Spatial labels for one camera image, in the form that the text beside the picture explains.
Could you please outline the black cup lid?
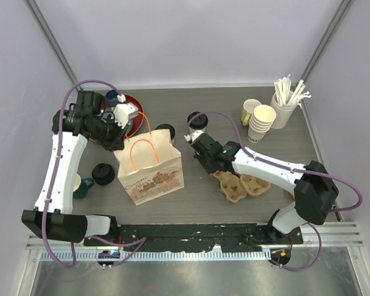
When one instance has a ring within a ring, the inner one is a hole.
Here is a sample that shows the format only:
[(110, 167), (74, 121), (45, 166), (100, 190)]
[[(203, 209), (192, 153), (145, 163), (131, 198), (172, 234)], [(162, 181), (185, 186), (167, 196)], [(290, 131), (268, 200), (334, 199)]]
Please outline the black cup lid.
[(208, 125), (208, 117), (205, 114), (197, 116), (200, 112), (192, 112), (188, 115), (187, 123), (194, 130), (202, 130)]
[(175, 135), (176, 135), (176, 131), (174, 129), (174, 127), (168, 123), (163, 123), (163, 124), (160, 124), (158, 125), (155, 130), (168, 130), (170, 132), (170, 139), (171, 140), (174, 140), (175, 138)]

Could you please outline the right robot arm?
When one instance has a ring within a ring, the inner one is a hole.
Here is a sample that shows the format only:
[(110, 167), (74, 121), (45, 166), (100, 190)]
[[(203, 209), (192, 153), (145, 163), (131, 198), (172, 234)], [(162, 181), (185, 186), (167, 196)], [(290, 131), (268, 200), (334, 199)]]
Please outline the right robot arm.
[(308, 165), (283, 162), (248, 147), (242, 148), (236, 142), (221, 145), (203, 131), (195, 131), (185, 139), (207, 173), (223, 171), (253, 176), (294, 195), (290, 205), (275, 211), (269, 219), (264, 233), (267, 242), (281, 243), (291, 231), (305, 223), (324, 224), (339, 194), (319, 162), (312, 161)]

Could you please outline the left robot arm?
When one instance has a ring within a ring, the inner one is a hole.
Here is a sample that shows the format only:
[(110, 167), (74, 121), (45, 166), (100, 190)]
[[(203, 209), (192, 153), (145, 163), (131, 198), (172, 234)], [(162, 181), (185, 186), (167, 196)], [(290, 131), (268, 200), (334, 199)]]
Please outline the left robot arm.
[(80, 91), (76, 102), (66, 104), (52, 119), (46, 179), (33, 209), (22, 213), (22, 223), (41, 239), (78, 243), (85, 237), (97, 236), (106, 246), (118, 241), (114, 217), (72, 213), (78, 166), (89, 139), (99, 142), (105, 150), (122, 150), (128, 122), (138, 115), (138, 108), (124, 95), (104, 115), (103, 99), (99, 93)]

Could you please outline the brown paper bag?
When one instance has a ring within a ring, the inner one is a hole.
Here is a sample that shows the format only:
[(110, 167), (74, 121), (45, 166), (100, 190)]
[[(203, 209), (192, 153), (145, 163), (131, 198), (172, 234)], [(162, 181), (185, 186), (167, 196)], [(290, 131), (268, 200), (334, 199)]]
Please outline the brown paper bag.
[(184, 187), (181, 153), (172, 145), (169, 129), (124, 138), (124, 149), (114, 155), (119, 162), (117, 178), (135, 205)]

